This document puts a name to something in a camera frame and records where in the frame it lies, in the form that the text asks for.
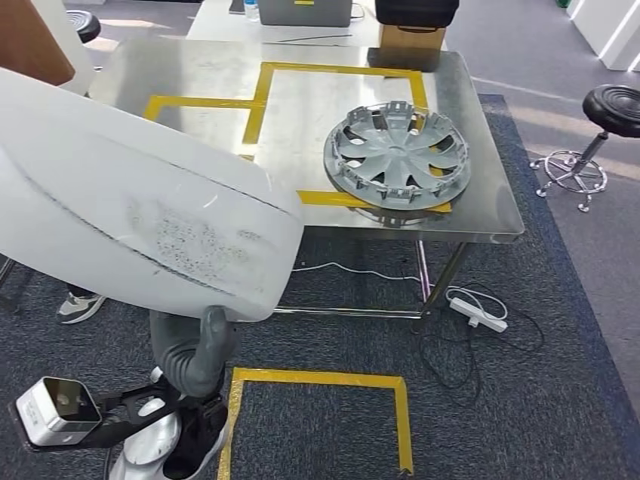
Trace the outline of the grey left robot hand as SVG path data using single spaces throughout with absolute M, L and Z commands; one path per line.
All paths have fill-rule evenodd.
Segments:
M 208 307 L 198 319 L 152 311 L 149 330 L 157 366 L 173 387 L 194 398 L 219 392 L 235 334 L 219 306 Z

